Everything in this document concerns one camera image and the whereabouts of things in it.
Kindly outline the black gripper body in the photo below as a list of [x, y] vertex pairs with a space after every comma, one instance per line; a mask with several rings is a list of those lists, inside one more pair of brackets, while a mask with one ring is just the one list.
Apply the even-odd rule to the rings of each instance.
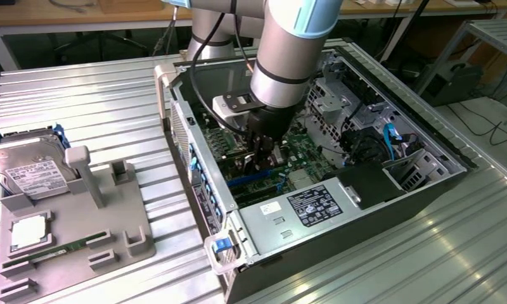
[[280, 141], [293, 119], [293, 107], [272, 108], [264, 106], [255, 108], [248, 113], [248, 130], [259, 137], [269, 137]]

